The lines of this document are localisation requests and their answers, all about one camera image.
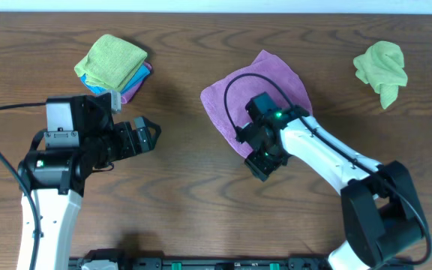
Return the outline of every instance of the green cloth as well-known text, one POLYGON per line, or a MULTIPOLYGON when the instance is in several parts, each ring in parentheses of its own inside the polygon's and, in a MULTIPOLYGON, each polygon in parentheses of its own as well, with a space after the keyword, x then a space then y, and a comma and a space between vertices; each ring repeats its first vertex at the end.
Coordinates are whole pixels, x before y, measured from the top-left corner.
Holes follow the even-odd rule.
POLYGON ((148 57, 148 53, 120 38, 105 34, 74 67, 85 83, 120 92, 148 57))
POLYGON ((406 86, 408 82, 408 76, 403 70, 403 52, 394 43, 376 42, 364 55, 354 58, 353 63, 358 69, 356 76, 363 83, 371 84, 380 95, 383 109, 396 101, 399 86, 406 86))

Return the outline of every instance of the wooden table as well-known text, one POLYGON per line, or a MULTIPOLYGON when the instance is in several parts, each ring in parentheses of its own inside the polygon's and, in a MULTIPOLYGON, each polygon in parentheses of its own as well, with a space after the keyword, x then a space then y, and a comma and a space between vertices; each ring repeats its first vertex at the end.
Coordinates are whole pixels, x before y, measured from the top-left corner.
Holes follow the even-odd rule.
MULTIPOLYGON (((296 158, 261 183, 200 102, 206 86, 263 49, 301 77, 329 132, 409 168, 432 232, 432 16, 0 13, 0 106, 88 94, 73 67, 106 33, 140 45, 154 66, 115 121, 144 115, 163 134, 153 152, 87 180, 71 255, 119 247, 131 255, 285 257, 327 254, 344 241, 329 184, 296 158), (387 110, 353 66, 381 40, 401 46, 409 77, 387 110)), ((0 149, 16 166, 45 126, 43 108, 0 112, 0 149)), ((0 163, 0 269, 17 264, 20 200, 0 163)), ((422 241, 407 254, 424 250, 422 241)))

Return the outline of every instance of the folded cloth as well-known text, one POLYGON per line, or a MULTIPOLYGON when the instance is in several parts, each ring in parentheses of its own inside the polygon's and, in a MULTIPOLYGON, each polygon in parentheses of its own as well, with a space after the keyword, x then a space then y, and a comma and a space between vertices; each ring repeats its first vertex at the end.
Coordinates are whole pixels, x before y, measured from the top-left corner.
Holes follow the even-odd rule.
POLYGON ((75 67, 85 84, 120 92, 140 69, 148 53, 120 38, 100 37, 75 67))
POLYGON ((356 76, 363 83, 371 84, 380 94, 381 106, 386 109, 398 97, 399 86, 406 86, 408 76, 404 72, 404 57, 401 48, 388 41, 378 41, 364 55, 354 58, 358 69, 356 76))
POLYGON ((133 87, 129 88, 128 90, 123 90, 124 92, 121 93, 121 103, 126 104, 131 101, 131 99, 134 97, 136 92, 140 89, 141 85, 144 82, 144 79, 150 74, 150 70, 152 69, 152 66, 146 62, 144 62, 143 66, 141 66, 140 70, 145 68, 148 73, 136 83, 136 85, 133 85, 133 87))
MULTIPOLYGON (((313 114, 308 93, 306 93, 305 86, 299 76, 276 55, 272 55, 265 50, 261 51, 250 66, 231 73, 201 92, 202 105, 213 125, 243 158, 246 158, 253 150, 247 143, 239 144, 239 142, 236 142, 236 133, 224 109, 224 89, 230 80, 239 74, 245 73, 261 74, 273 80, 283 89, 294 104, 305 108, 310 114, 313 114)), ((242 77, 231 85, 227 94, 228 110, 236 126, 242 127, 251 122, 245 106, 251 98, 263 92, 267 92, 279 107, 289 107, 278 90, 269 82, 255 76, 242 77)))
MULTIPOLYGON (((132 89, 136 84, 143 81, 144 78, 146 78, 150 74, 150 70, 151 70, 151 65, 144 62, 144 65, 142 65, 139 68, 139 70, 134 74, 133 78, 131 78, 130 81, 127 83, 127 85, 123 88, 123 90, 121 90, 121 96, 128 90, 132 89)), ((95 94, 100 94, 106 91, 105 88, 102 88, 100 86, 91 86, 86 84, 86 75, 82 75, 80 79, 82 84, 84 84, 89 90, 91 90, 91 92, 95 94)))

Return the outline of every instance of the blue cloth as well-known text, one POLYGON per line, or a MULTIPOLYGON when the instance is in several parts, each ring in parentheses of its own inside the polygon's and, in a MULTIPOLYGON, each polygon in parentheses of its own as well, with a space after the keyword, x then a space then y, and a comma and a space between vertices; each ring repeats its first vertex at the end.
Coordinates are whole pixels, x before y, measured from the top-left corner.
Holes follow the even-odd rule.
MULTIPOLYGON (((133 86, 143 81, 144 78, 146 78, 150 73, 151 71, 149 71, 149 69, 144 64, 141 65, 139 70, 134 74, 134 76, 129 80, 129 82, 127 82, 127 85, 121 90, 121 94, 124 94, 127 90, 131 89, 133 86)), ((100 86, 87 85, 86 74, 82 75, 80 79, 81 82, 96 95, 106 91, 105 88, 102 88, 100 86)))

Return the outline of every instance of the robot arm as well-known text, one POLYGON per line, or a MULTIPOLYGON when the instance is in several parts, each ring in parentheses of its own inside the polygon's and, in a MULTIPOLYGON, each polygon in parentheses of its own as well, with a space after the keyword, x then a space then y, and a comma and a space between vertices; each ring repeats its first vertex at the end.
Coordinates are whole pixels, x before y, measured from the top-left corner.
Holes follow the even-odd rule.
POLYGON ((341 195, 347 241, 328 258, 333 270, 378 268, 428 235, 416 189, 402 164, 383 166, 359 154, 304 109, 281 109, 266 93, 245 109, 253 121, 236 128, 236 139, 253 148, 244 162, 256 177, 265 181, 296 156, 341 195), (378 197, 389 197, 389 203, 377 208, 378 197))
MULTIPOLYGON (((38 133, 18 174, 31 191, 40 216, 40 243, 35 269, 67 269, 71 238, 86 179, 113 161, 151 151, 161 129, 144 117, 113 123, 121 109, 118 93, 97 97, 51 97, 46 101, 47 130, 38 133), (38 151, 44 137, 46 149, 38 151)), ((22 241, 18 270, 29 268, 35 225, 29 201, 22 198, 22 241)))

